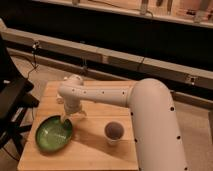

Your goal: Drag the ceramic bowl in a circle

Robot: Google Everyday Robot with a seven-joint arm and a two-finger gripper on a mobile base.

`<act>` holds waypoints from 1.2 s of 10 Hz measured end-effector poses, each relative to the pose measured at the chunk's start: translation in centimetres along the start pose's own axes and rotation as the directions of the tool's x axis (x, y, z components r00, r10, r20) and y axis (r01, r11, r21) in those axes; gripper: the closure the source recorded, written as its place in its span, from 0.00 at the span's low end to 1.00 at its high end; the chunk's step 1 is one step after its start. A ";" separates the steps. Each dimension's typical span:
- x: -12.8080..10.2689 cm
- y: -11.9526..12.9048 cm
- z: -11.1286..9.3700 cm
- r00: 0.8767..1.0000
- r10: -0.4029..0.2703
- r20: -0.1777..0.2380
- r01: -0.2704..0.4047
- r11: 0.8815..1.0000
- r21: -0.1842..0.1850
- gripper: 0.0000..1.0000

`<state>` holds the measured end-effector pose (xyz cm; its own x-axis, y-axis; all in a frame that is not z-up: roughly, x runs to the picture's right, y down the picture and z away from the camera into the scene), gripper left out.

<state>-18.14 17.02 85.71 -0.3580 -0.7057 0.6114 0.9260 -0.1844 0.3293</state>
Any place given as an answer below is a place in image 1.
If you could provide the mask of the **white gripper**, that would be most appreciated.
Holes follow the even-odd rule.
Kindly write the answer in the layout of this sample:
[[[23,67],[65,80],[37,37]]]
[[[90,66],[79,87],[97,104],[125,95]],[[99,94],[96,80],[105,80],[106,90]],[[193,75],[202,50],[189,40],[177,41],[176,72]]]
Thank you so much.
[[[73,105],[73,104],[64,104],[64,111],[65,114],[60,116],[60,122],[61,124],[64,126],[66,125],[66,121],[69,120],[68,119],[68,115],[74,114],[74,113],[78,113],[82,110],[82,105],[78,104],[78,105]]]

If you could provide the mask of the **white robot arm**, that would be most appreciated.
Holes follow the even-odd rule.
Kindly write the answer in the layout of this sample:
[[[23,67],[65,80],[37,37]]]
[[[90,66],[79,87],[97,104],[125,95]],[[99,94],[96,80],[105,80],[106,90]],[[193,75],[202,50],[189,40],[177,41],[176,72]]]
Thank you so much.
[[[78,75],[62,82],[58,93],[66,114],[81,110],[83,100],[130,109],[141,171],[189,171],[170,90],[147,78],[132,85],[86,85]]]

